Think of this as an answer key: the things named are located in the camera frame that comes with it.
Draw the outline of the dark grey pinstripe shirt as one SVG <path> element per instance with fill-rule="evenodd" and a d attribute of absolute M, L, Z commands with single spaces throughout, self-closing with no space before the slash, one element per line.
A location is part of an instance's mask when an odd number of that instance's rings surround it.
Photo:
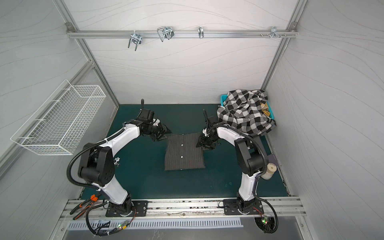
<path fill-rule="evenodd" d="M 204 169 L 201 147 L 197 147 L 200 134 L 171 135 L 167 138 L 165 171 Z"/>

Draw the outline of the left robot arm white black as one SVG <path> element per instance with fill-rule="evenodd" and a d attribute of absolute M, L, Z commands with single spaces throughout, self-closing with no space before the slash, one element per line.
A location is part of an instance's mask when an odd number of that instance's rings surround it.
<path fill-rule="evenodd" d="M 101 192 L 120 215 L 128 215 L 133 210 L 133 203 L 130 194 L 117 180 L 115 155 L 140 136 L 149 136 L 153 141 L 166 139 L 172 131 L 154 115 L 155 112 L 141 107 L 138 116 L 124 122 L 116 133 L 97 143 L 84 145 L 67 167 L 69 182 Z"/>

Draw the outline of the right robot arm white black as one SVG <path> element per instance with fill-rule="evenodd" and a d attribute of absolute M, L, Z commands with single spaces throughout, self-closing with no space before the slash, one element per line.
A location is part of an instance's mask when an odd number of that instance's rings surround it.
<path fill-rule="evenodd" d="M 257 227 L 265 234 L 273 234 L 279 227 L 279 219 L 274 207 L 257 194 L 262 175 L 267 172 L 269 161 L 265 149 L 257 135 L 242 132 L 225 123 L 214 121 L 203 111 L 206 127 L 198 138 L 197 147 L 213 150 L 219 140 L 230 143 L 236 152 L 237 162 L 242 171 L 241 185 L 236 200 L 223 200 L 221 208 L 225 215 L 259 214 L 255 218 Z"/>

